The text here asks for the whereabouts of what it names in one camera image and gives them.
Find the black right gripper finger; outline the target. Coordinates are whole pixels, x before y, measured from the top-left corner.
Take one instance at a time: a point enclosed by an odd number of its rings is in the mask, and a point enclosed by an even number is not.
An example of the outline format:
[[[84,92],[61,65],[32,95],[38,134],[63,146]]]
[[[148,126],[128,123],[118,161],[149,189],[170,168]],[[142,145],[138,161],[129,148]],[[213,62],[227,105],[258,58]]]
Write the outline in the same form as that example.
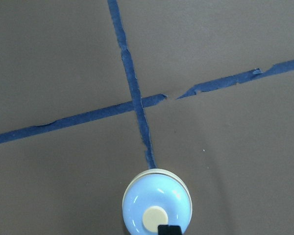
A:
[[[182,235],[182,230],[178,225],[159,225],[158,235]]]

